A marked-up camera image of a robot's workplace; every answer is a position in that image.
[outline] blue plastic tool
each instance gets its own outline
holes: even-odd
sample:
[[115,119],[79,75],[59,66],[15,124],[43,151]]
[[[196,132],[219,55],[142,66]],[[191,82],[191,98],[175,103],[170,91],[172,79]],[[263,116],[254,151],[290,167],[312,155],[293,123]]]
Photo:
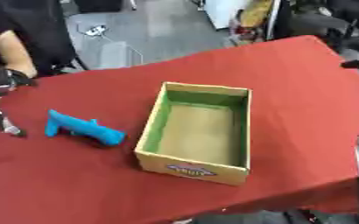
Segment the blue plastic tool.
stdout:
[[71,131],[75,135],[89,136],[98,139],[102,144],[114,146],[120,144],[124,138],[125,133],[109,129],[97,124],[96,120],[87,122],[81,119],[74,118],[68,115],[62,115],[57,111],[49,110],[49,119],[47,121],[45,134],[47,137],[54,137],[59,132],[59,129]]

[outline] open cardboard box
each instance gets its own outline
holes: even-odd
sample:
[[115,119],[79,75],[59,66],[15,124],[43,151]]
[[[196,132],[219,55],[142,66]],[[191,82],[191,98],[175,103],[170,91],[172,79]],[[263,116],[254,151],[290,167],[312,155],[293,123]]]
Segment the open cardboard box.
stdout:
[[135,149],[144,170],[240,185],[250,169],[245,88],[163,84]]

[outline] gray floor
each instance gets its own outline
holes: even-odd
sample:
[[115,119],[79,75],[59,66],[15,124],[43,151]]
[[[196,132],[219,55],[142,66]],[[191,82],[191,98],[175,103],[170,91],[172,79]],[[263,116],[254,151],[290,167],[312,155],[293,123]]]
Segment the gray floor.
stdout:
[[[118,51],[106,51],[100,61],[102,49],[110,41],[101,38],[83,37],[77,32],[94,25],[107,25],[106,36],[115,43],[126,43],[144,56],[144,64],[171,60],[189,54],[224,47],[228,31],[216,31],[203,11],[190,0],[140,0],[137,10],[125,4],[117,13],[95,13],[68,17],[68,28],[76,49],[87,64],[93,68],[118,67]],[[66,5],[66,14],[76,12],[73,5]]]

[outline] red tablecloth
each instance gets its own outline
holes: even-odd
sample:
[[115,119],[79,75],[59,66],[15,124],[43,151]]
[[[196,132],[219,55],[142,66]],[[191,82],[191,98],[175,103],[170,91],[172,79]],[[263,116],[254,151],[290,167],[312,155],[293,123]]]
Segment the red tablecloth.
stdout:
[[[0,108],[29,130],[0,133],[0,224],[150,223],[221,211],[358,208],[359,74],[312,37],[203,52],[164,63],[39,80]],[[141,171],[133,149],[162,81],[251,88],[251,173],[239,187]],[[44,135],[46,112],[124,130],[97,150]]]

